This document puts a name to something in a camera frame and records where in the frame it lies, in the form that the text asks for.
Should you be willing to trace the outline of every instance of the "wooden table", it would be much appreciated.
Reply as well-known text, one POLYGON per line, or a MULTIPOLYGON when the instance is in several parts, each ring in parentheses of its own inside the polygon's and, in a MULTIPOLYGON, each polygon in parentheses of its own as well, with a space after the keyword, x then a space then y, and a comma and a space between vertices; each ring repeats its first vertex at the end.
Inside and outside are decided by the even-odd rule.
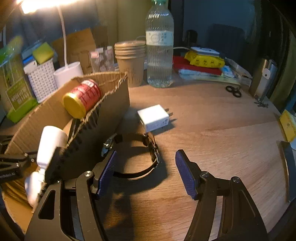
MULTIPOLYGON (((110 240, 184 240, 198 201, 183 186, 175 165, 178 149, 215 177, 240 177, 268 232, 278 222, 289 205, 278 149, 284 139, 278 117, 272 108, 257 107, 245 92, 240 99, 233 97, 225 86, 190 83, 130 89, 131 107, 118 133, 142 131, 136 111, 145 107, 161 104, 172 116, 167 127, 154 131, 163 163, 139 180, 113 178, 108 194, 97 203, 110 240)), ((140 171, 151 164, 140 143, 123 143, 116 149, 118 171, 140 171)), ((217 237, 221 208, 218 197, 210 240, 217 237)))

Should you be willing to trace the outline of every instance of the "red canister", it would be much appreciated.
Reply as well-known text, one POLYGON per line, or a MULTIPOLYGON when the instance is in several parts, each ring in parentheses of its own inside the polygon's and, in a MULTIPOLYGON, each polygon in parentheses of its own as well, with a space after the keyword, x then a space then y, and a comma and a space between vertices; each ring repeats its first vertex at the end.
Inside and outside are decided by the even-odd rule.
POLYGON ((102 98, 102 92, 98 84, 92 80, 84 80, 71 92, 63 97, 63 104, 66 110, 75 119, 81 119, 86 116, 96 103, 102 98))

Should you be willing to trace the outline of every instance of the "water bottle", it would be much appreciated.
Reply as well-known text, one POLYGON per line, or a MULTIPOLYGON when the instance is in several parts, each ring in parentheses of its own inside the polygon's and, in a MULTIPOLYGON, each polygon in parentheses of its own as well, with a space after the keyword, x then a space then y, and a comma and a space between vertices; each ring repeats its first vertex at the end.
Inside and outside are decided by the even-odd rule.
POLYGON ((166 88, 172 79, 174 19, 166 0, 152 1, 146 17, 147 79, 153 87, 166 88))

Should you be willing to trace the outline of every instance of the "screw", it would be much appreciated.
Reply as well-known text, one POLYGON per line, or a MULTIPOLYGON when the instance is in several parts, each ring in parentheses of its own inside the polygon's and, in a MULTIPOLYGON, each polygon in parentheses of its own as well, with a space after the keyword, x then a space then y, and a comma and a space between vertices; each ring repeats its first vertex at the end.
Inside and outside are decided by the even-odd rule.
POLYGON ((232 180, 233 180, 235 183, 239 183, 239 182, 240 182, 240 178, 239 178, 239 177, 233 177, 232 180))
POLYGON ((203 177, 209 177, 210 174, 208 172, 203 171, 203 172, 201 172, 201 175, 203 177))
POLYGON ((83 175, 84 175, 85 177, 90 177, 90 176, 93 175, 93 172, 92 172, 92 171, 86 171, 85 173, 83 173, 83 175))

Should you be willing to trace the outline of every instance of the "red book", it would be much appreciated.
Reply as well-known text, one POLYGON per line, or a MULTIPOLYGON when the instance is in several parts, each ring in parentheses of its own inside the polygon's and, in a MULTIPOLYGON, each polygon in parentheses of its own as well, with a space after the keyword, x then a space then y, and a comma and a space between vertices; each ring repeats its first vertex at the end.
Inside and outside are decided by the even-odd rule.
POLYGON ((188 70, 199 71, 199 72, 204 72, 209 74, 216 74, 216 75, 222 74, 222 71, 219 68, 205 68, 205 67, 197 67, 194 65, 190 65, 190 62, 181 56, 173 56, 173 66, 175 70, 188 69, 188 70))

